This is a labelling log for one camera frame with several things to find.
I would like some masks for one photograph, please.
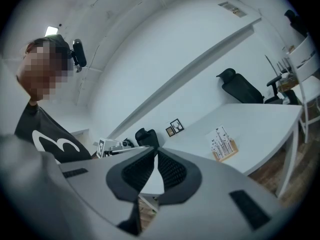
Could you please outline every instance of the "desk leg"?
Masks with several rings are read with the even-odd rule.
[[[298,149],[298,123],[295,124],[293,132],[289,136],[288,140],[286,141],[286,155],[283,165],[283,171],[280,179],[279,186],[275,192],[277,197],[280,197],[285,192],[291,173],[295,166],[296,156],[297,156],[297,149]]]
[[[139,194],[139,197],[144,201],[151,209],[155,210],[156,212],[159,211],[158,203],[153,199],[152,196],[143,196]]]

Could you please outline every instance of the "picture frame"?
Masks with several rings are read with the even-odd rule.
[[[182,124],[180,123],[179,119],[177,118],[176,120],[173,120],[171,123],[170,123],[172,129],[174,130],[174,132],[177,134],[177,133],[180,133],[181,131],[183,131],[185,128],[182,126]]]
[[[175,135],[175,131],[174,129],[172,128],[172,126],[169,126],[167,129],[165,129],[166,133],[169,135],[169,137]]]

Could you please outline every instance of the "person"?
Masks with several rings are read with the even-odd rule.
[[[60,34],[30,42],[16,78],[30,95],[15,130],[15,135],[35,145],[38,151],[50,152],[57,163],[91,159],[88,150],[59,125],[39,105],[72,70],[70,47]]]
[[[304,38],[307,38],[308,36],[308,30],[304,22],[302,21],[301,17],[296,15],[292,10],[287,10],[284,14],[289,21],[290,26],[298,31],[301,35],[304,36]]]

